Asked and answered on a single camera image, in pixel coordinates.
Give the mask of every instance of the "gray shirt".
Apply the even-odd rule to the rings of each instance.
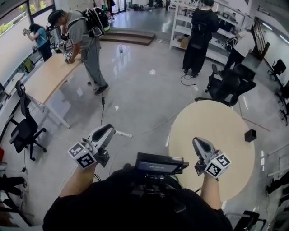
[[[68,22],[67,25],[78,19],[83,17],[82,14],[79,11],[72,10],[70,11],[68,16]],[[68,33],[69,38],[71,39],[73,44],[80,43],[81,48],[80,50],[88,49],[93,38],[89,37],[89,29],[86,25],[86,22],[84,19],[80,19],[77,22],[75,22],[73,25],[70,26]]]

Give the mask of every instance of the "gray pants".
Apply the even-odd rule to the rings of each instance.
[[[106,86],[107,82],[105,82],[103,74],[99,68],[99,52],[99,38],[94,38],[94,41],[91,43],[90,47],[81,51],[81,59],[90,78],[93,79],[100,87],[104,87]]]

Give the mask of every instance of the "round table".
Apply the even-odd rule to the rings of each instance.
[[[198,176],[194,167],[199,158],[192,144],[194,137],[201,137],[232,161],[219,177],[221,201],[237,195],[249,181],[255,162],[254,143],[245,141],[248,130],[233,109],[219,102],[199,101],[183,109],[172,125],[169,139],[169,155],[189,162],[183,174],[177,175],[182,186],[196,191],[203,184],[204,174]]]

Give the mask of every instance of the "blue shirt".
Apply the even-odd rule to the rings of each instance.
[[[41,47],[43,46],[46,42],[47,42],[47,36],[46,36],[46,32],[45,29],[40,28],[37,33],[40,34],[40,36],[36,39],[37,42],[37,46]]]

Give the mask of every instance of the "wooden step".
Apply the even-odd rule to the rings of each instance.
[[[138,45],[148,46],[153,39],[151,38],[141,38],[141,37],[132,37],[125,35],[110,35],[109,33],[100,37],[101,41],[111,41],[111,42],[121,42],[121,43],[132,43]]]
[[[141,32],[141,31],[128,31],[128,30],[118,30],[118,29],[111,29],[106,33],[107,35],[122,35],[122,36],[132,36],[132,37],[139,37],[139,38],[148,38],[154,39],[155,34],[148,33],[148,32]]]

